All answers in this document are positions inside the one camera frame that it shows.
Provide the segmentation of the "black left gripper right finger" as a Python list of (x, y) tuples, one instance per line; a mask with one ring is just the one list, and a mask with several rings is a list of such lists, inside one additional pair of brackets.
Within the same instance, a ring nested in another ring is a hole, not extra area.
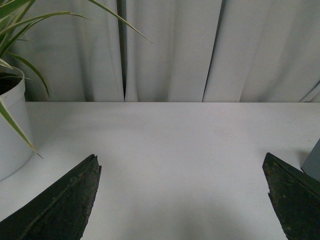
[(320, 238), (320, 182), (271, 153), (262, 169), (269, 199), (289, 240)]

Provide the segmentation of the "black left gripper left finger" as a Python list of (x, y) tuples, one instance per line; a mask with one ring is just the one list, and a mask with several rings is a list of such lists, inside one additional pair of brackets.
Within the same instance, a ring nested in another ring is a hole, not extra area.
[(79, 240), (94, 206), (102, 167), (90, 155), (0, 223), (2, 240)]

